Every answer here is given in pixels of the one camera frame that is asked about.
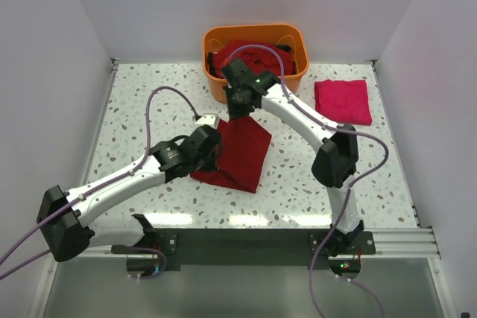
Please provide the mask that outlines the dark red t shirt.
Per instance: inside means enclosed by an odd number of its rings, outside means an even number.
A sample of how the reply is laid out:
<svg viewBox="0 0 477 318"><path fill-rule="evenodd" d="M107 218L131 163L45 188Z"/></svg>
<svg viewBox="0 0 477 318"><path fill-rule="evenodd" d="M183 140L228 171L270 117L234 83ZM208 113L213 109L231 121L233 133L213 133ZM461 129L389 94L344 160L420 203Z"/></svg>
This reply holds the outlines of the dark red t shirt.
<svg viewBox="0 0 477 318"><path fill-rule="evenodd" d="M206 184L256 193L271 134L250 116L221 120L223 150L213 171L195 171L191 178Z"/></svg>

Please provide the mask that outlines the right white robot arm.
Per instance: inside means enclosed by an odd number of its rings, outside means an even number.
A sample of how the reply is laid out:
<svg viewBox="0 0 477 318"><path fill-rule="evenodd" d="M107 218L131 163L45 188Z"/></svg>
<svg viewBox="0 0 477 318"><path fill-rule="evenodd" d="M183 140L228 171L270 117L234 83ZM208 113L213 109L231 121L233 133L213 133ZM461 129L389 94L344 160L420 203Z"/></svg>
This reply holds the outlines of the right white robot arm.
<svg viewBox="0 0 477 318"><path fill-rule="evenodd" d="M326 124L270 71L255 74L237 59L226 64L221 73L227 81L224 91L231 118L262 109L285 122L311 146L315 152L311 172L326 187L332 209L332 224L320 247L333 256L350 251L364 231L350 187L358 161L355 128Z"/></svg>

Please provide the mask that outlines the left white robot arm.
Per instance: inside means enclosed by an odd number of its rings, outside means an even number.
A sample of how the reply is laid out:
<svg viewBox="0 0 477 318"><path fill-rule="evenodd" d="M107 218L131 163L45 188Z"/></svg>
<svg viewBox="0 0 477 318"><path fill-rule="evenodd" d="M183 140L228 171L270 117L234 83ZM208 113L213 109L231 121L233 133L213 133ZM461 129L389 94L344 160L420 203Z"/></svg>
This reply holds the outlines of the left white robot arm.
<svg viewBox="0 0 477 318"><path fill-rule="evenodd" d="M56 185L43 195L37 224L55 261L68 261L100 234L90 228L99 216L125 200L195 171L210 169L222 138L216 124L199 124L189 136L153 146L134 162L91 184L64 191Z"/></svg>

